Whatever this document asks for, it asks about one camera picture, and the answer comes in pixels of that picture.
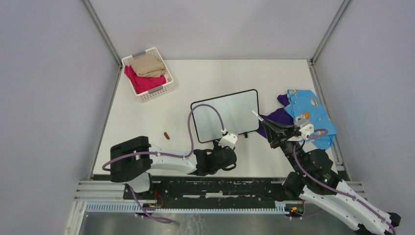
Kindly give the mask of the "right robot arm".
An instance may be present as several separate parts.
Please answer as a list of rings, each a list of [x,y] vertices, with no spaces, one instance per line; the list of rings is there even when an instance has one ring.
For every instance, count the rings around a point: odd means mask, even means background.
[[[333,162],[323,149],[305,152],[300,141],[326,136],[304,118],[293,125],[260,120],[272,149],[280,148],[293,168],[281,184],[281,200],[309,201],[341,220],[357,235],[394,235],[401,216],[385,212],[359,195],[331,168]]]

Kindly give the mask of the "black framed whiteboard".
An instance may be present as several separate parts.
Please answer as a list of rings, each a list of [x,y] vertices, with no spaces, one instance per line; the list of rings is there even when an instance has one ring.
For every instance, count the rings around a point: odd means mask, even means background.
[[[206,143],[222,136],[222,128],[239,135],[247,135],[259,128],[258,91],[255,89],[217,96],[191,103],[192,117],[198,142]]]

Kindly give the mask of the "white whiteboard marker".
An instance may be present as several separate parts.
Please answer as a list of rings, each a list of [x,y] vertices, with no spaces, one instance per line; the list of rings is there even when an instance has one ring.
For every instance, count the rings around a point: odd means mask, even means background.
[[[251,110],[251,112],[258,118],[258,120],[260,122],[263,122],[264,121],[264,119],[257,112],[255,112],[254,110]]]

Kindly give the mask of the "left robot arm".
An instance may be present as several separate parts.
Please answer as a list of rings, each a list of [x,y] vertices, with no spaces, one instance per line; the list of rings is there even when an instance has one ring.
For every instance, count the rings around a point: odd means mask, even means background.
[[[148,137],[139,136],[111,147],[110,161],[102,168],[109,171],[111,182],[131,186],[136,195],[145,200],[154,193],[149,170],[171,170],[195,176],[232,170],[236,167],[237,140],[238,136],[229,132],[214,141],[213,149],[186,153],[162,149],[150,144]]]

